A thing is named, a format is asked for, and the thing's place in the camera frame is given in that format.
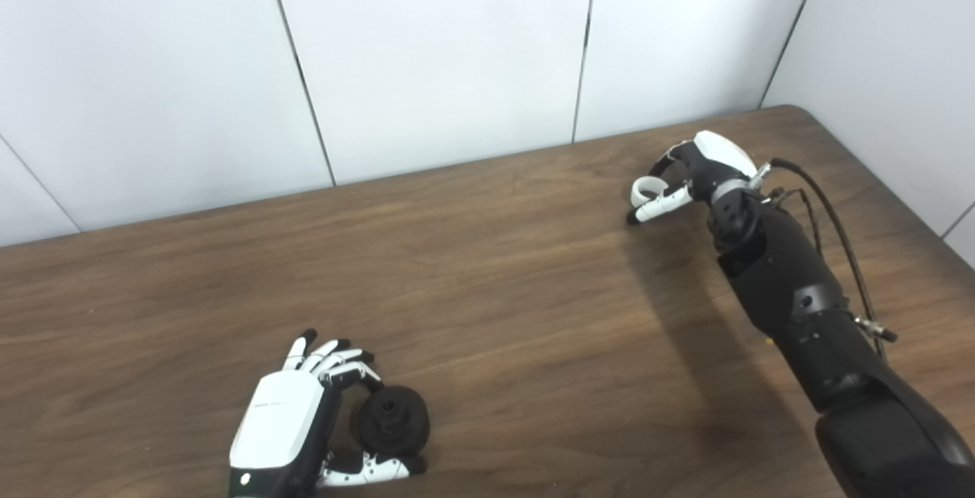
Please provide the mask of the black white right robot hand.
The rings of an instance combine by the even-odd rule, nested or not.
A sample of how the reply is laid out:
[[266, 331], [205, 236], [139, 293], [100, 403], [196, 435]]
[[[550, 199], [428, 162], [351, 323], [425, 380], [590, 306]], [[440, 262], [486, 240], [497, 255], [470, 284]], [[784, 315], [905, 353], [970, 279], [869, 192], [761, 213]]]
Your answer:
[[647, 175], [631, 183], [630, 226], [676, 211], [692, 202], [713, 204], [732, 190], [756, 189], [759, 169], [738, 144], [702, 130], [672, 146]]

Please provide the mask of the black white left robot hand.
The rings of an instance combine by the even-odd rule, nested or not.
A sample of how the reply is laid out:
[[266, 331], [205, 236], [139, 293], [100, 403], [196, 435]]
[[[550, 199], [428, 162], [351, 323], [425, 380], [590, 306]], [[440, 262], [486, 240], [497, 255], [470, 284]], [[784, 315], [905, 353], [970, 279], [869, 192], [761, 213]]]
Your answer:
[[[229, 452], [230, 497], [316, 497], [324, 488], [365, 487], [425, 474], [430, 438], [418, 391], [387, 385], [375, 357], [348, 339], [315, 346], [303, 331], [281, 369], [258, 381]], [[346, 391], [366, 389], [351, 417], [358, 449], [331, 445]]]

